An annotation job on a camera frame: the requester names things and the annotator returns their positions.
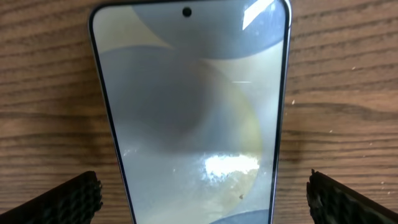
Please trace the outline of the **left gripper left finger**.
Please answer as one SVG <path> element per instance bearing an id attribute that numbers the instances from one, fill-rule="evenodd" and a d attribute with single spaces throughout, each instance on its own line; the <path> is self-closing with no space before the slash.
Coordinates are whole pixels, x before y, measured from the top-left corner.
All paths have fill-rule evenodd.
<path id="1" fill-rule="evenodd" d="M 103 205 L 96 173 L 79 176 L 1 214 L 1 224 L 90 224 Z"/>

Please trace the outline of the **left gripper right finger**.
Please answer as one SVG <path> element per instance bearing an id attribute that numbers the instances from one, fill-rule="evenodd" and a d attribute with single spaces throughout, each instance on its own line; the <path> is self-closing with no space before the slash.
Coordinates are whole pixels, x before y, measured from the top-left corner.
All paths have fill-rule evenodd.
<path id="1" fill-rule="evenodd" d="M 307 202 L 315 224 L 397 224 L 397 214 L 329 176 L 312 170 Z"/>

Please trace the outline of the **blue Galaxy smartphone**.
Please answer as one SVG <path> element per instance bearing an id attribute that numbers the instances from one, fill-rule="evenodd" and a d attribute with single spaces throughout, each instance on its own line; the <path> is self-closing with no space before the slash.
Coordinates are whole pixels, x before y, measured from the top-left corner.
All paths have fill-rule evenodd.
<path id="1" fill-rule="evenodd" d="M 271 223 L 292 8 L 123 1 L 88 28 L 132 220 Z"/>

